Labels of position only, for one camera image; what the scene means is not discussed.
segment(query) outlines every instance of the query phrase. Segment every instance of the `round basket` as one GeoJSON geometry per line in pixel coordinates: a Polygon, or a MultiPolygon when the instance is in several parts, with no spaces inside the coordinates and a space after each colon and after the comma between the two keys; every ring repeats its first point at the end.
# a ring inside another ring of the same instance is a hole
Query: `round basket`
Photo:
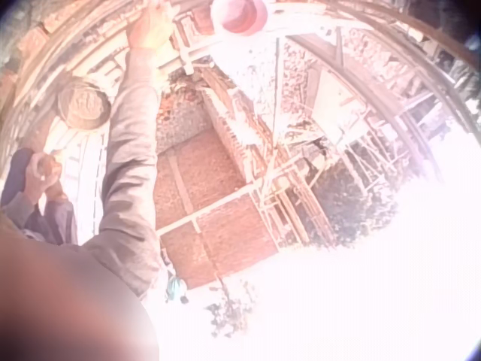
{"type": "Polygon", "coordinates": [[[109,119],[111,105],[107,95],[94,83],[73,79],[58,96],[59,115],[68,126],[96,130],[109,119]]]}

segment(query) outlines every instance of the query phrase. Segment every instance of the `gray sleeve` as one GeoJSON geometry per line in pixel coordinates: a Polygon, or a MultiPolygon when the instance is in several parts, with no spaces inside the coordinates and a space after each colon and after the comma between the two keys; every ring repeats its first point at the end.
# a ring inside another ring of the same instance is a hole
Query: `gray sleeve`
{"type": "Polygon", "coordinates": [[[112,108],[99,234],[83,245],[143,298],[161,274],[153,188],[157,176],[156,53],[131,50],[112,108]]]}
{"type": "Polygon", "coordinates": [[[25,227],[25,223],[33,213],[33,210],[34,205],[22,192],[17,193],[11,202],[2,208],[5,215],[10,218],[19,229],[25,227]]]}

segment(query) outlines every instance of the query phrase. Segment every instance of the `brick wall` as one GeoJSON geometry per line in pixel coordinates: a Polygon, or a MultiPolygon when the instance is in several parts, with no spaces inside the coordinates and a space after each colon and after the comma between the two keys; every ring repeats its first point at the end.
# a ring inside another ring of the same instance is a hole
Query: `brick wall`
{"type": "Polygon", "coordinates": [[[165,154],[161,154],[157,162],[157,179],[153,197],[156,204],[157,229],[186,216],[171,166],[165,154]]]}
{"type": "Polygon", "coordinates": [[[248,194],[198,220],[222,276],[242,271],[277,253],[248,194]]]}
{"type": "Polygon", "coordinates": [[[213,129],[174,149],[195,210],[214,203],[245,184],[213,129]]]}
{"type": "MultiPolygon", "coordinates": [[[[198,220],[198,225],[220,277],[243,271],[277,253],[249,195],[206,214],[198,220]]],[[[191,223],[163,235],[162,243],[189,289],[216,279],[201,236],[196,234],[191,223]]]]}
{"type": "Polygon", "coordinates": [[[234,130],[229,125],[228,120],[233,121],[229,118],[230,114],[213,90],[205,89],[202,92],[202,97],[217,135],[239,169],[239,172],[243,175],[244,180],[249,183],[253,180],[251,163],[245,147],[239,142],[234,130]]]}
{"type": "Polygon", "coordinates": [[[212,263],[204,251],[201,237],[194,226],[187,223],[162,236],[177,274],[186,280],[189,289],[208,284],[216,279],[212,263]]]}
{"type": "MultiPolygon", "coordinates": [[[[173,148],[180,176],[195,210],[233,193],[245,182],[214,129],[203,131],[173,148]]],[[[154,199],[157,227],[186,215],[174,173],[165,154],[159,156],[154,199]]],[[[216,279],[202,238],[220,275],[239,272],[277,252],[249,195],[198,218],[201,235],[187,223],[162,236],[168,255],[189,288],[216,279]]]]}

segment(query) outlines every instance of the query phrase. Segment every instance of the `hand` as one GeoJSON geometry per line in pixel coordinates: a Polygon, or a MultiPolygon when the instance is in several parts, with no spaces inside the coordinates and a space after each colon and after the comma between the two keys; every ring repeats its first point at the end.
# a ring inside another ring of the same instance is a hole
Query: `hand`
{"type": "Polygon", "coordinates": [[[170,38],[174,31],[174,12],[169,3],[150,0],[144,11],[128,32],[131,49],[158,50],[170,38]]]}
{"type": "Polygon", "coordinates": [[[38,203],[42,194],[55,184],[62,173],[62,166],[51,160],[45,153],[36,153],[30,159],[29,166],[26,169],[25,190],[23,193],[32,202],[33,205],[38,203]]]}

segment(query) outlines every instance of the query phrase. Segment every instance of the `raised arm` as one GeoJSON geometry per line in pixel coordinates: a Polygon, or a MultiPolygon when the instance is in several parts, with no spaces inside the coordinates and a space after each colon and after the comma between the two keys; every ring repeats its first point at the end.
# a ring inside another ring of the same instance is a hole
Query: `raised arm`
{"type": "Polygon", "coordinates": [[[150,8],[129,33],[127,69],[112,109],[99,234],[84,247],[143,297],[161,270],[153,188],[157,175],[156,50],[171,34],[164,8],[150,8]]]}

